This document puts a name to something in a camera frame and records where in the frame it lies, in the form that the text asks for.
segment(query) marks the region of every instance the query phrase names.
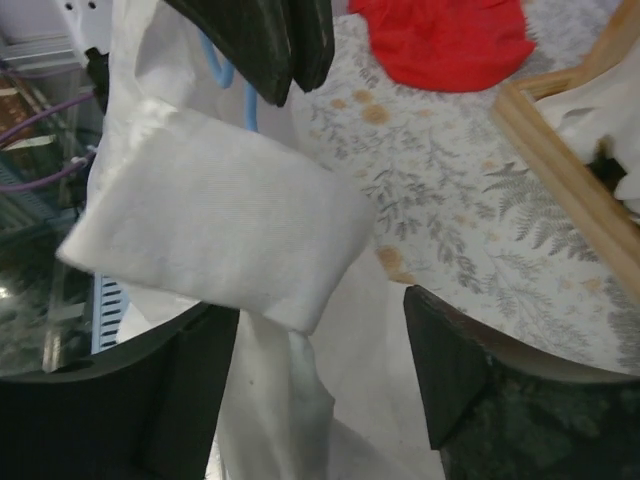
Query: red fabric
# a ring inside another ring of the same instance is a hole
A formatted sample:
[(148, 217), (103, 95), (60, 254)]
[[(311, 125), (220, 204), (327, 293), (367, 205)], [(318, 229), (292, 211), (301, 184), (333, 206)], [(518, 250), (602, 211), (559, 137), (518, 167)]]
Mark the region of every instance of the red fabric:
[(520, 0), (350, 0), (374, 55), (397, 83), (471, 92), (496, 85), (533, 52)]

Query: table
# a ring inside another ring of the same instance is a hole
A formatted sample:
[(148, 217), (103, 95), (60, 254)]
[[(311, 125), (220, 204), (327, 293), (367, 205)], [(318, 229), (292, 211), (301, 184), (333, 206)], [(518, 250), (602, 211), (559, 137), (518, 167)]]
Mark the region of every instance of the table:
[[(516, 77), (579, 63), (617, 0), (526, 2), (538, 48)], [(394, 84), (358, 16), (336, 20), (326, 84), (295, 93), (305, 151), (379, 209), (391, 278), (545, 352), (640, 375), (640, 310), (489, 119), (498, 87), (443, 94)]]

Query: blue plastic hook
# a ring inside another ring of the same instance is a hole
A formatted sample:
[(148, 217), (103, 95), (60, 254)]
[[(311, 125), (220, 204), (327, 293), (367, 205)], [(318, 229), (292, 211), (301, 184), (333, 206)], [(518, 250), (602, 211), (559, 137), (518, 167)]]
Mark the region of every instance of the blue plastic hook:
[(225, 59), (224, 66), (220, 66), (216, 50), (213, 48), (211, 40), (202, 32), (200, 32), (200, 42), (202, 43), (209, 67), (213, 72), (213, 78), (218, 82), (218, 86), (220, 86), (220, 88), (229, 88), (233, 83), (233, 72), (235, 70), (233, 65), (231, 65), (229, 60)]
[[(227, 59), (225, 59), (224, 66), (220, 66), (216, 50), (209, 37), (203, 32), (200, 32), (200, 42), (218, 86), (223, 89), (229, 88), (233, 83), (235, 68)], [(244, 90), (244, 122), (247, 130), (258, 132), (258, 92), (249, 82)]]

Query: wooden frame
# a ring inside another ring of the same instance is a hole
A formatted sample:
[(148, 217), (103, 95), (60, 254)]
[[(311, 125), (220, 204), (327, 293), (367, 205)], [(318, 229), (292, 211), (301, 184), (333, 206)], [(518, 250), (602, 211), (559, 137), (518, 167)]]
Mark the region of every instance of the wooden frame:
[(640, 0), (623, 0), (581, 66), (508, 83), (498, 95), (492, 116), (593, 249), (640, 301), (640, 228), (533, 104), (604, 73), (637, 40)]

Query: black object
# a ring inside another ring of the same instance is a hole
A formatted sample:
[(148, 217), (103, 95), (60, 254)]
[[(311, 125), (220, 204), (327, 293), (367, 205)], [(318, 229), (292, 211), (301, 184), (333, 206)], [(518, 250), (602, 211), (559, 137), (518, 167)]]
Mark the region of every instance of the black object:
[(100, 53), (94, 47), (87, 50), (85, 55), (89, 59), (87, 75), (93, 82), (93, 92), (102, 113), (105, 114), (107, 113), (107, 103), (109, 101), (109, 54)]
[(421, 287), (407, 289), (404, 305), (431, 446), (448, 480), (640, 479), (640, 380), (518, 371), (476, 341), (493, 349), (516, 340)]
[(321, 87), (333, 62), (335, 39), (330, 0), (289, 0), (293, 30), (293, 78), (304, 92)]
[(166, 0), (197, 25), (268, 103), (283, 106), (295, 77), (326, 79), (334, 55), (330, 0)]
[(615, 192), (627, 172), (613, 156), (613, 139), (609, 135), (598, 140), (593, 157), (587, 168), (610, 193)]
[(238, 316), (198, 304), (54, 373), (0, 379), (0, 478), (202, 480)]

